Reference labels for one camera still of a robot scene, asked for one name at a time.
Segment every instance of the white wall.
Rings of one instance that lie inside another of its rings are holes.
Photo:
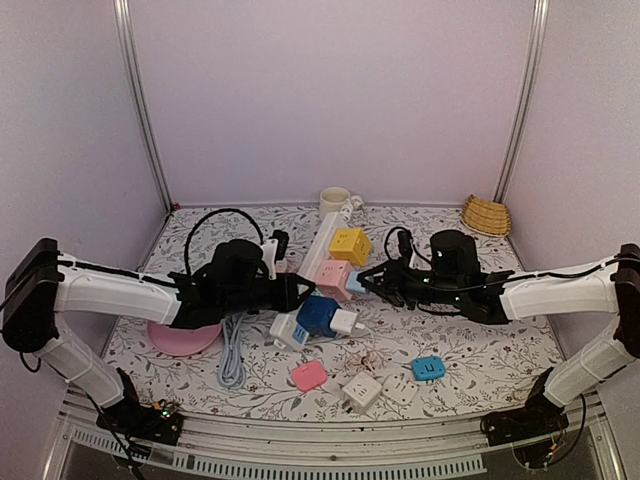
[[[491,197],[533,1],[141,0],[132,19],[175,200]]]
[[[0,98],[0,283],[42,236],[135,267],[162,209],[112,2],[1,2]],[[109,325],[85,320],[85,339],[104,342]],[[38,478],[63,394],[49,369],[31,375],[0,345],[0,478]]]
[[[551,2],[530,117],[509,190],[528,268],[582,263],[640,243],[640,3]],[[554,319],[573,353],[607,316]],[[640,365],[601,393],[629,478],[640,478]]]

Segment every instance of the yellow power adapter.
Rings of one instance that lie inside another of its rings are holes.
[[[371,253],[371,241],[361,228],[339,228],[333,236],[329,253],[336,260],[364,267]]]

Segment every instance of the white power strip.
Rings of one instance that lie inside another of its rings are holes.
[[[331,255],[329,254],[329,246],[331,245],[331,240],[333,240],[336,230],[339,228],[349,228],[342,214],[339,212],[328,213],[327,216],[324,217],[322,225],[320,225],[320,230],[318,230],[318,233],[313,240],[309,253],[304,257],[302,266],[298,270],[298,275],[311,281],[316,278],[316,273],[318,272],[320,264],[324,260],[331,258]],[[279,342],[274,342],[274,345],[278,348],[285,348],[286,345],[289,345],[291,348],[298,351],[304,348],[304,342],[300,343],[299,341],[292,341],[290,338],[281,338],[281,332],[295,331],[294,322],[297,323],[296,318],[298,317],[299,311],[300,309],[276,315],[276,319],[273,321],[273,325],[271,325],[269,333],[276,340],[280,340]]]

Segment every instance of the white mug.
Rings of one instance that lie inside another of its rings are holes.
[[[329,187],[320,192],[320,220],[324,220],[329,212],[339,212],[351,199],[351,193],[346,188]]]

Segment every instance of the floral tablecloth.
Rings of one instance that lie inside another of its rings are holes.
[[[274,229],[289,233],[288,268],[295,271],[320,226],[317,209],[264,206],[244,210],[257,220],[265,235]],[[184,271],[186,236],[208,211],[175,212],[146,271]],[[403,225],[413,232],[417,247],[426,254],[434,232],[456,228],[476,238],[484,270],[518,268],[506,240],[470,232],[459,218],[460,210],[454,208],[366,207],[354,213],[350,226],[364,228],[373,242],[368,266],[385,259],[382,241],[389,228]],[[252,227],[240,216],[220,215],[214,220],[194,237],[194,269],[211,258],[220,241],[255,239]],[[242,330],[247,381],[239,390],[227,390],[218,384],[222,339],[197,355],[171,358],[154,349],[147,338],[145,322],[134,318],[119,320],[106,360],[131,375],[142,400],[175,400],[189,412],[270,420],[361,422],[446,417],[518,406],[535,376],[561,359],[551,328],[543,318],[487,327],[462,318],[395,309],[374,297],[344,302],[342,307],[357,311],[360,321],[374,332],[374,338],[363,334],[335,341],[318,339],[300,353],[280,351],[268,334],[275,314],[263,312],[247,317]],[[399,406],[382,398],[365,416],[348,414],[341,408],[340,389],[357,372],[370,370],[380,381],[390,373],[403,373],[410,378],[411,361],[431,355],[442,358],[447,373],[442,379],[420,382],[411,404]],[[329,380],[321,388],[303,394],[294,386],[290,372],[310,360],[324,365]]]

